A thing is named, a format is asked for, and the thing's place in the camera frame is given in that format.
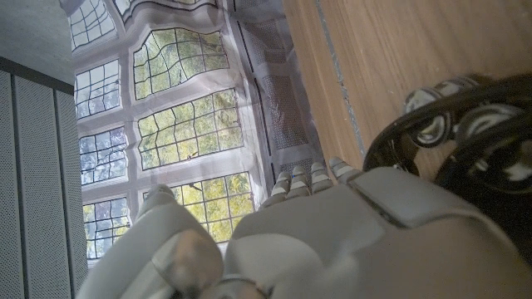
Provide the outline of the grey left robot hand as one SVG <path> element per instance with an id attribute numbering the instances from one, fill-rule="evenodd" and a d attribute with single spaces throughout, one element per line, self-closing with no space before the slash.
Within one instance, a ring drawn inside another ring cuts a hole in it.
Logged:
<path id="1" fill-rule="evenodd" d="M 413 174 L 339 158 L 281 174 L 226 249 L 153 187 L 80 298 L 528 298 L 531 267 L 491 218 Z"/>

